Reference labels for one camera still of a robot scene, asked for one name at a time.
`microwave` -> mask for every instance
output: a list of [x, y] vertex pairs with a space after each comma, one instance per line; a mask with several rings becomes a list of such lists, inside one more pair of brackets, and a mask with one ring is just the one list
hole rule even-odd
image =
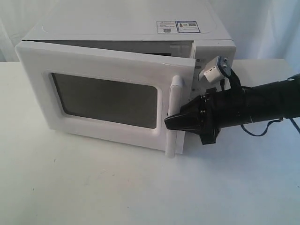
[[173, 153], [164, 119], [236, 51], [206, 0], [62, 0], [15, 49], [50, 129]]

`table surface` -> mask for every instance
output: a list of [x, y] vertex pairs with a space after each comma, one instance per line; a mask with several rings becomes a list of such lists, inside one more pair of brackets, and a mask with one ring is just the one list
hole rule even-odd
[[[294, 75], [284, 60], [233, 69], [248, 86]], [[189, 134], [184, 154], [169, 159], [49, 130], [18, 62], [0, 63], [0, 93], [0, 224], [300, 223], [300, 137], [289, 120], [264, 137], [225, 128], [215, 145]]]

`open microwave door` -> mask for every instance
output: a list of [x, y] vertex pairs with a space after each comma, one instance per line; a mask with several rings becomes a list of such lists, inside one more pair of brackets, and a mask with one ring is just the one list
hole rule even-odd
[[195, 59], [22, 41], [16, 47], [51, 129], [182, 153], [164, 119], [189, 101]]

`label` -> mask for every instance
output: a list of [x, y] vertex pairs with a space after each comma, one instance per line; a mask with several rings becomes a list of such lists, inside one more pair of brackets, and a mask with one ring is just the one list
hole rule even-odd
[[176, 21], [179, 33], [200, 33], [197, 21]]
[[178, 33], [176, 21], [157, 21], [158, 34], [174, 34]]

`microwave handle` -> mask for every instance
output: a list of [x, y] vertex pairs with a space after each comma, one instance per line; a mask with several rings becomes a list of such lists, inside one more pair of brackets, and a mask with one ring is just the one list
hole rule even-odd
[[[168, 116], [173, 116], [180, 113], [181, 95], [182, 95], [183, 80], [179, 75], [172, 79], [170, 86], [169, 110]], [[176, 130], [167, 130], [167, 142], [165, 155], [169, 158], [175, 157], [176, 151]]]

